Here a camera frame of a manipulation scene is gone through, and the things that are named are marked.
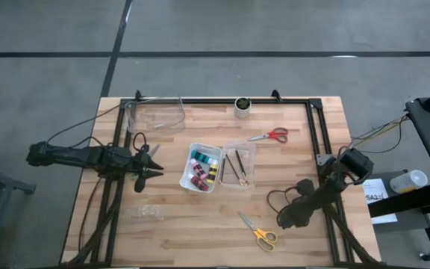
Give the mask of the yellow black striped paint bottle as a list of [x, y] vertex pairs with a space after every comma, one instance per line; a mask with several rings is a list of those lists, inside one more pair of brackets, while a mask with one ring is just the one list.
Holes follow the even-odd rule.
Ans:
[[209, 163], [209, 170], [208, 170], [207, 183], [213, 184], [216, 180], [216, 175], [218, 171], [218, 161], [211, 159], [208, 163]]

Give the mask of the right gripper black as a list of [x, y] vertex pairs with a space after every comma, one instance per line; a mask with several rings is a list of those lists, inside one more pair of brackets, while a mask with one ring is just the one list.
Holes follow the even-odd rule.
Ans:
[[[289, 201], [287, 193], [292, 190], [296, 190], [299, 197]], [[314, 203], [312, 201], [314, 191], [314, 184], [310, 179], [303, 179], [297, 182], [296, 185], [283, 191], [288, 205], [283, 207], [277, 215], [277, 224], [282, 229], [288, 229], [292, 226], [304, 227], [309, 224], [309, 220], [314, 212]]]

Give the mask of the black paintbrush yellow ferrule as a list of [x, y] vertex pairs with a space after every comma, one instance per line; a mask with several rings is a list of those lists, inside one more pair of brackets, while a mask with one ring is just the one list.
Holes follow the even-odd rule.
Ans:
[[239, 163], [239, 166], [240, 166], [240, 170], [241, 170], [241, 173], [242, 173], [242, 185], [248, 187], [249, 186], [249, 182], [246, 179], [246, 171], [244, 169], [243, 162], [241, 161], [241, 157], [240, 157], [240, 154], [239, 154], [239, 152], [238, 152], [237, 149], [235, 150], [235, 153], [236, 153], [237, 160], [238, 160], [238, 163]]

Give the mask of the red-handled scissors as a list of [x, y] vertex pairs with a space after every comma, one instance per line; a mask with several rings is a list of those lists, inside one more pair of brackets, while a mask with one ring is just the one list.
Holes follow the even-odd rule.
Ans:
[[286, 143], [288, 141], [288, 133], [289, 131], [286, 128], [278, 127], [273, 129], [270, 132], [267, 132], [266, 134], [261, 134], [255, 137], [251, 137], [248, 139], [248, 141], [273, 139], [273, 140], [277, 140], [280, 143]]

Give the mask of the white plastic bin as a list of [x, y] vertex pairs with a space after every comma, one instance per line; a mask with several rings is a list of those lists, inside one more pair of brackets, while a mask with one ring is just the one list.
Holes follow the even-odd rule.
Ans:
[[202, 169], [205, 172], [208, 172], [208, 169], [212, 164], [215, 164], [219, 167], [219, 163], [222, 159], [222, 150], [219, 147], [209, 146], [202, 143], [192, 143], [190, 145], [189, 155], [187, 157], [184, 174], [180, 180], [180, 185], [183, 188], [186, 188], [190, 191], [201, 192], [190, 180], [190, 175], [194, 175], [195, 172], [190, 164], [190, 160], [193, 158], [192, 152], [200, 152], [203, 155], [208, 157], [207, 162], [199, 162], [202, 166]]

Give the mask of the succulent in white pot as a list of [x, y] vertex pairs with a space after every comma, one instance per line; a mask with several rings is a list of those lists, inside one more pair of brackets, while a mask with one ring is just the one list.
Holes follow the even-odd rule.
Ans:
[[234, 115], [240, 119], [246, 118], [249, 115], [252, 106], [249, 97], [239, 97], [234, 102]]

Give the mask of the yellow-handled scissors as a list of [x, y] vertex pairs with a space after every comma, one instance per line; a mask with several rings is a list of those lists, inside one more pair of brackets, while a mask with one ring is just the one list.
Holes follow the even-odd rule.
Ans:
[[259, 247], [267, 252], [272, 252], [275, 249], [275, 242], [278, 240], [278, 236], [274, 232], [267, 232], [256, 227], [241, 211], [239, 211], [238, 214], [244, 223], [252, 230]]

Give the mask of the brown paintbrush silver ferrule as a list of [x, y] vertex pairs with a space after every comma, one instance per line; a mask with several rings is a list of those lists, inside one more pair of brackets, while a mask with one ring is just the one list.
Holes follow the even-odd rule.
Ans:
[[232, 164], [231, 159], [229, 158], [228, 153], [226, 153], [226, 154], [225, 154], [225, 158], [226, 158], [226, 160], [228, 161], [228, 163], [230, 164], [231, 169], [233, 170], [234, 175], [235, 175], [235, 177], [237, 178], [237, 180], [240, 180], [240, 177], [238, 176], [237, 171], [235, 170], [234, 165]]

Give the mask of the clear plastic bag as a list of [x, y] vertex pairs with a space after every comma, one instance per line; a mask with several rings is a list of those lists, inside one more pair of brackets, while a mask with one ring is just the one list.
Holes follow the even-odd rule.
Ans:
[[122, 219], [126, 223], [142, 223], [164, 220], [161, 208], [158, 205], [139, 205], [126, 208], [122, 212]]

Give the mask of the clear plastic bin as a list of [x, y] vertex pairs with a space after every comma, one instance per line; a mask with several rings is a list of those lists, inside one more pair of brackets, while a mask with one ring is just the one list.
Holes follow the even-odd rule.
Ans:
[[128, 130], [132, 134], [142, 132], [168, 134], [185, 127], [186, 113], [181, 97], [139, 99], [124, 105]]

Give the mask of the pink black striped paint bottle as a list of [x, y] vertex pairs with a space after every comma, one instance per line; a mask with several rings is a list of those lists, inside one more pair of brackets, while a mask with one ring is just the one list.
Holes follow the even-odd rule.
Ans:
[[204, 171], [203, 167], [196, 159], [191, 158], [190, 165], [192, 166], [193, 171], [198, 178], [200, 178], [201, 180], [205, 180], [207, 178], [207, 173]]

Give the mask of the teal black striped paint bottle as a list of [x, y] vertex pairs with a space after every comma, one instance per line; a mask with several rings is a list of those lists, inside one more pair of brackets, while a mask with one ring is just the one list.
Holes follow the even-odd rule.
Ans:
[[208, 155], [201, 153], [198, 150], [193, 150], [191, 152], [191, 158], [195, 159], [196, 161], [205, 163], [205, 164], [209, 164], [211, 161], [211, 158]]

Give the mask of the frosted translucent plastic bin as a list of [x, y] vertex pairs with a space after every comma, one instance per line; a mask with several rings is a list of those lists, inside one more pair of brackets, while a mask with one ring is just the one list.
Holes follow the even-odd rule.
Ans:
[[[243, 162], [244, 169], [246, 171], [246, 179], [249, 182], [248, 187], [242, 185], [242, 173], [237, 161], [237, 156], [235, 154], [236, 149], [240, 153], [240, 157]], [[219, 182], [219, 183], [221, 184], [221, 186], [226, 188], [231, 188], [239, 191], [248, 190], [254, 184], [256, 146], [252, 143], [233, 140], [233, 141], [229, 141], [222, 148], [222, 159], [225, 158], [226, 153], [228, 153], [229, 158], [231, 159], [231, 162], [234, 165], [234, 168], [237, 171], [238, 176], [240, 177], [240, 180], [237, 180], [233, 170], [231, 169], [230, 164], [225, 159], [225, 172], [223, 174], [223, 182], [222, 183]]]

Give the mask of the white printed paper sheet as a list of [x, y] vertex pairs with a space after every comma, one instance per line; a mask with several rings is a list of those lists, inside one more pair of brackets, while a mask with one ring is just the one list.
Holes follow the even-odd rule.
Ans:
[[[382, 201], [388, 198], [387, 190], [384, 186], [382, 179], [367, 179], [362, 184], [364, 190], [365, 200], [367, 205]], [[379, 217], [371, 217], [373, 225], [385, 224], [385, 223], [396, 223], [398, 221], [395, 214], [386, 214]]]

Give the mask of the black pen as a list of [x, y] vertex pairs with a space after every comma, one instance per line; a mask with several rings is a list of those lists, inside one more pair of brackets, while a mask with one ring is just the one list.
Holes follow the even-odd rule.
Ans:
[[237, 149], [235, 150], [235, 154], [237, 156], [237, 161], [238, 161], [238, 164], [240, 166], [242, 177], [243, 177], [244, 180], [246, 180], [246, 172], [244, 170], [244, 166], [243, 166], [243, 162], [242, 162], [241, 157], [240, 157], [240, 153], [238, 152]]

